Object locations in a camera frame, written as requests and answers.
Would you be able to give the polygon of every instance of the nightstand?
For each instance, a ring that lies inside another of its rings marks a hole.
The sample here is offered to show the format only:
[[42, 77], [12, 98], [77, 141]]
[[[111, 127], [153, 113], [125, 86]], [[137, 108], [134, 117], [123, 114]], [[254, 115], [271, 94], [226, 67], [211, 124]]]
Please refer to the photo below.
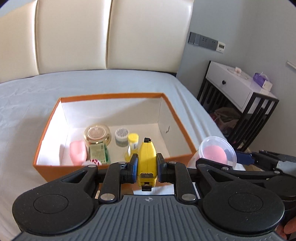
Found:
[[245, 151], [266, 124], [279, 100], [271, 92], [262, 89], [252, 77], [233, 67], [209, 62], [197, 100], [208, 113], [232, 106], [241, 117], [227, 136], [235, 150], [243, 143]]

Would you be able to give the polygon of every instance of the thermostat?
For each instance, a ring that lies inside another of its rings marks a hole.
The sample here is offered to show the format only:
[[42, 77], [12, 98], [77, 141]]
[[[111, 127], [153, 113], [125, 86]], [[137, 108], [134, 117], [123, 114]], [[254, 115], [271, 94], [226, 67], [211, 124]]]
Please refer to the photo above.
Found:
[[224, 49], [225, 49], [225, 44], [218, 41], [218, 45], [217, 45], [217, 48], [216, 48], [216, 51], [220, 52], [220, 53], [223, 53], [224, 52]]

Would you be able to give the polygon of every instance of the cardboard box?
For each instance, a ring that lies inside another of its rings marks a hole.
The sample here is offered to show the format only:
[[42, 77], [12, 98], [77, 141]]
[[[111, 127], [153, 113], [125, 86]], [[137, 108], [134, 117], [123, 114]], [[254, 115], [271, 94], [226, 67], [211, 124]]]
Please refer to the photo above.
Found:
[[187, 164], [196, 148], [168, 98], [163, 93], [115, 93], [60, 98], [45, 126], [34, 158], [34, 168], [46, 181], [71, 173], [69, 144], [83, 140], [86, 127], [101, 123], [110, 128], [107, 146], [111, 163], [124, 161], [127, 147], [116, 145], [114, 133], [126, 127], [139, 135], [139, 146], [149, 137], [166, 161]]

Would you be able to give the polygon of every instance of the mattress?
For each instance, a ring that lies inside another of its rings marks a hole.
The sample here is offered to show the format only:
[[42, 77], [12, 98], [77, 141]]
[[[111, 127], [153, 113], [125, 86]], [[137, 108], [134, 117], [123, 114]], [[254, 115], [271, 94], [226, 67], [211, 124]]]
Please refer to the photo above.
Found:
[[[42, 131], [59, 97], [98, 93], [163, 92], [167, 95], [196, 149], [211, 135], [223, 137], [196, 98], [172, 75], [135, 70], [88, 70], [43, 74], [0, 84], [0, 240], [20, 231], [12, 204], [23, 192], [45, 180], [32, 161]], [[156, 188], [169, 194], [173, 188]]]

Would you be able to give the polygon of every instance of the headboard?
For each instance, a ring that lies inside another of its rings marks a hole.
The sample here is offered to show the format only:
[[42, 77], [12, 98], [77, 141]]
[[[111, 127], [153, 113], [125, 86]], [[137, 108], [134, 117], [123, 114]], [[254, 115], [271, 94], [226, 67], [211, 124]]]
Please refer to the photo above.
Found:
[[0, 83], [89, 69], [176, 73], [194, 0], [35, 0], [0, 18]]

